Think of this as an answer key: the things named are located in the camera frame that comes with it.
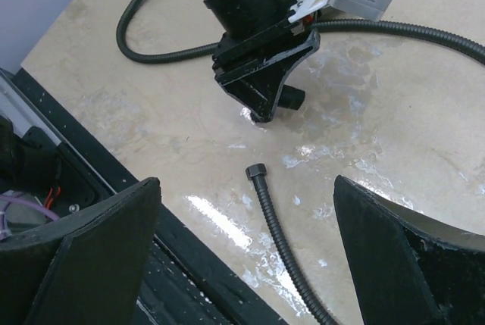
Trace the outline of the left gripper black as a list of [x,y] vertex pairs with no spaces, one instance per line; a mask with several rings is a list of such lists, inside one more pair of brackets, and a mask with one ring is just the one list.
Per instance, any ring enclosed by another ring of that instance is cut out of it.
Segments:
[[274,119],[289,75],[320,47],[309,23],[250,21],[224,23],[225,32],[213,54],[214,78],[223,90],[251,111],[260,123]]

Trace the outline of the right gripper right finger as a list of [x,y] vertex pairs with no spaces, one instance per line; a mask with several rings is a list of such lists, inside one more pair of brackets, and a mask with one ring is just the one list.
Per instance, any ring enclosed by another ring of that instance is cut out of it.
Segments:
[[343,176],[333,203],[366,324],[482,324],[484,237]]

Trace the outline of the black T-shaped hose holder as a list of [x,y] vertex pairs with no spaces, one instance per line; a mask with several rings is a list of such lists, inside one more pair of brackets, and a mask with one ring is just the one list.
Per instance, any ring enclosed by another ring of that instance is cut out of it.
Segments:
[[277,103],[278,108],[297,111],[305,100],[305,91],[293,86],[284,85]]

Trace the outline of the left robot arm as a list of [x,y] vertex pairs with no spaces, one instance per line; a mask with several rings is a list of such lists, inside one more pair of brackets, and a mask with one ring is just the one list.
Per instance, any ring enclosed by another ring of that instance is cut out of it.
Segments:
[[305,92],[285,84],[320,46],[318,31],[291,22],[296,0],[203,0],[224,28],[212,55],[214,78],[259,123],[278,108],[297,110]]

